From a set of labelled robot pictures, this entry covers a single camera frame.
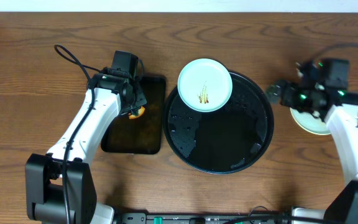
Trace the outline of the green and yellow sponge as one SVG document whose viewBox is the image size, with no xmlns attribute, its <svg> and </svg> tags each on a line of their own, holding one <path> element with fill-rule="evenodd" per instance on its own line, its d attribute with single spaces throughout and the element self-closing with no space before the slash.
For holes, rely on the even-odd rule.
<svg viewBox="0 0 358 224">
<path fill-rule="evenodd" d="M 145 112 L 145 107 L 141 106 L 138 110 L 133 111 L 129 114 L 129 119 L 137 119 L 141 117 Z"/>
</svg>

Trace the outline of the light blue plate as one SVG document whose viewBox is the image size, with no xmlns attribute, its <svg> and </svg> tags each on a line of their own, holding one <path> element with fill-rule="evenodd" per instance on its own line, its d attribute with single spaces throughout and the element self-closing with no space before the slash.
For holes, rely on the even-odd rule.
<svg viewBox="0 0 358 224">
<path fill-rule="evenodd" d="M 290 108 L 290 113 L 302 129 L 315 135 L 330 135 L 331 132 L 326 127 L 326 124 L 320 118 L 314 118 L 311 114 Z"/>
<path fill-rule="evenodd" d="M 220 62 L 199 58 L 181 70 L 177 89 L 181 100 L 191 109 L 209 113 L 222 108 L 232 93 L 232 78 Z"/>
</svg>

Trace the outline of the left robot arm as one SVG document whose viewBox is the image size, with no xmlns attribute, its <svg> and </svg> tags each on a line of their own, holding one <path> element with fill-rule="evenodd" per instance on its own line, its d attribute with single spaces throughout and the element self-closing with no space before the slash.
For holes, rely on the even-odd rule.
<svg viewBox="0 0 358 224">
<path fill-rule="evenodd" d="M 25 164 L 27 216 L 42 223 L 112 223 L 114 209 L 98 202 L 90 171 L 112 121 L 147 100 L 136 78 L 97 73 L 63 136 Z"/>
</svg>

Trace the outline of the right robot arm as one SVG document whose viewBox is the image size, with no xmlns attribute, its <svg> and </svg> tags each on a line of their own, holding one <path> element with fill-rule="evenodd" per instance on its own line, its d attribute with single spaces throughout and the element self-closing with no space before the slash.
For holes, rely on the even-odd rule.
<svg viewBox="0 0 358 224">
<path fill-rule="evenodd" d="M 323 121 L 337 149 L 345 188 L 325 210 L 294 208 L 291 223 L 358 223 L 358 93 L 344 87 L 304 86 L 279 80 L 266 90 L 270 102 Z"/>
</svg>

